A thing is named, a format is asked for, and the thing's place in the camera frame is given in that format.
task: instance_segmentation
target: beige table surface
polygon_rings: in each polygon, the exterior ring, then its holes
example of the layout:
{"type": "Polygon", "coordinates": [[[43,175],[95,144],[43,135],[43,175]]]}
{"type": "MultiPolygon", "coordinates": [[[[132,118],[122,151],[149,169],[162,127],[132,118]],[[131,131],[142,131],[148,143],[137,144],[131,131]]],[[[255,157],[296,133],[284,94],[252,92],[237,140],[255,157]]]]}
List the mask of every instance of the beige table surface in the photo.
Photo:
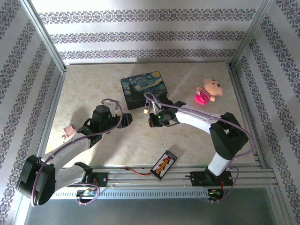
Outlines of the beige table surface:
{"type": "MultiPolygon", "coordinates": [[[[215,114],[231,112],[244,126],[225,63],[71,65],[67,68],[46,152],[62,144],[64,127],[69,124],[81,127],[104,98],[120,101],[123,111],[129,112],[120,79],[153,71],[161,73],[168,97],[174,103],[183,101],[215,114]],[[193,96],[205,77],[218,80],[224,94],[216,97],[215,102],[198,105],[193,96]]],[[[208,164],[212,160],[215,150],[206,132],[186,124],[150,128],[149,116],[143,114],[143,108],[130,113],[133,122],[129,127],[103,135],[101,141],[66,166],[78,161],[89,165],[152,165],[168,149],[178,156],[178,165],[208,164]]],[[[248,143],[240,153],[249,148],[248,143]]],[[[250,154],[235,163],[254,164],[255,161],[250,154]]]]}

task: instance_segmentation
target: black bracket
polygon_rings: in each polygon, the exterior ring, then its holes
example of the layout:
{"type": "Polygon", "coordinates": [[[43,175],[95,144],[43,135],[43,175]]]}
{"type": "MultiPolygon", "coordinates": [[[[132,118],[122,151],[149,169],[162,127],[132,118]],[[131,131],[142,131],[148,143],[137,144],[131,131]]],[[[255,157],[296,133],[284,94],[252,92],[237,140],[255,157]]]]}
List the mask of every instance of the black bracket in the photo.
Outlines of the black bracket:
{"type": "MultiPolygon", "coordinates": [[[[98,186],[100,188],[105,188],[107,185],[107,181],[108,181],[108,173],[107,172],[93,172],[92,173],[92,180],[97,179],[97,181],[99,182],[98,186]]],[[[89,194],[87,194],[85,192],[85,190],[80,190],[77,191],[76,193],[76,197],[79,198],[80,196],[82,196],[85,193],[85,196],[82,197],[81,202],[83,203],[87,203],[90,201],[90,199],[85,199],[85,197],[95,197],[95,192],[89,192],[89,194]]]]}
{"type": "Polygon", "coordinates": [[[99,181],[99,187],[105,188],[108,181],[108,173],[107,172],[93,172],[92,177],[96,178],[99,181]]]}
{"type": "Polygon", "coordinates": [[[224,182],[224,186],[231,186],[233,184],[233,178],[230,171],[224,171],[220,176],[215,177],[214,180],[208,179],[206,171],[190,172],[192,187],[213,187],[221,186],[221,182],[224,182]]]}

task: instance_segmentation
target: pink plush toy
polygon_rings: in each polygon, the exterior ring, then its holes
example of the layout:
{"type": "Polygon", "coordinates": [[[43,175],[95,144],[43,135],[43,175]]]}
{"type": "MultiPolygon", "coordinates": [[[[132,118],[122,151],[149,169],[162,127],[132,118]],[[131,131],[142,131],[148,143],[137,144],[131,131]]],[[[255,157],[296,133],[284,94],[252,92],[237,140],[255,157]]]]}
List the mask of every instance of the pink plush toy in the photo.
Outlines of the pink plush toy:
{"type": "Polygon", "coordinates": [[[203,88],[197,87],[197,92],[194,99],[197,103],[201,105],[206,105],[209,101],[215,101],[215,96],[223,95],[223,88],[218,81],[214,79],[203,79],[203,88]]]}

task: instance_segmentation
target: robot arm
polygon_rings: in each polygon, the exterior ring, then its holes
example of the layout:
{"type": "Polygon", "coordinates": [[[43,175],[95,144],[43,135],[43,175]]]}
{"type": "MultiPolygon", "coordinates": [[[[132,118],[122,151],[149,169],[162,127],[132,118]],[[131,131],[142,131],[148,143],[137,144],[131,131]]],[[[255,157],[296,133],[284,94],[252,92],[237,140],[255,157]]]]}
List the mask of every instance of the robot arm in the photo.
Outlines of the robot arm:
{"type": "Polygon", "coordinates": [[[178,101],[173,104],[166,96],[158,98],[161,103],[180,107],[180,110],[156,104],[161,111],[158,114],[150,113],[150,127],[169,127],[185,123],[210,134],[216,150],[216,154],[207,168],[207,175],[211,179],[220,176],[237,152],[248,142],[248,137],[244,132],[216,119],[220,118],[240,126],[235,116],[229,112],[226,112],[224,115],[209,114],[211,118],[207,118],[191,112],[190,107],[183,102],[178,101]]]}
{"type": "MultiPolygon", "coordinates": [[[[88,165],[78,162],[70,168],[63,169],[63,166],[102,139],[102,135],[93,134],[105,132],[118,125],[120,116],[115,115],[115,104],[105,104],[106,105],[98,105],[96,107],[92,118],[87,119],[84,125],[77,130],[77,133],[68,142],[40,158],[34,155],[29,156],[24,163],[17,182],[17,190],[31,198],[37,172],[47,160],[37,181],[35,199],[38,205],[45,204],[53,193],[60,188],[78,182],[92,183],[92,168],[88,165]],[[52,156],[54,152],[61,148],[63,148],[62,151],[52,156]]],[[[124,113],[118,128],[125,128],[130,125],[131,122],[131,114],[124,113]]]]}

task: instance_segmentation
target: white wall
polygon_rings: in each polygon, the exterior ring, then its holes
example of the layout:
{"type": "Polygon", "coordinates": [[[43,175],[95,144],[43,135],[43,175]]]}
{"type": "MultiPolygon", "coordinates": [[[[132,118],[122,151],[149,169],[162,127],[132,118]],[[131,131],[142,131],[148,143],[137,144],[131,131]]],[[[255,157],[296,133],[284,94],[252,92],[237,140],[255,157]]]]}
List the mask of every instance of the white wall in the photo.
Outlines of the white wall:
{"type": "Polygon", "coordinates": [[[15,186],[36,154],[60,72],[18,0],[0,0],[0,224],[11,224],[15,186]]]}
{"type": "Polygon", "coordinates": [[[63,60],[230,62],[261,0],[33,0],[63,60]]]}
{"type": "Polygon", "coordinates": [[[274,1],[237,69],[293,224],[300,224],[299,12],[299,1],[274,1]]]}

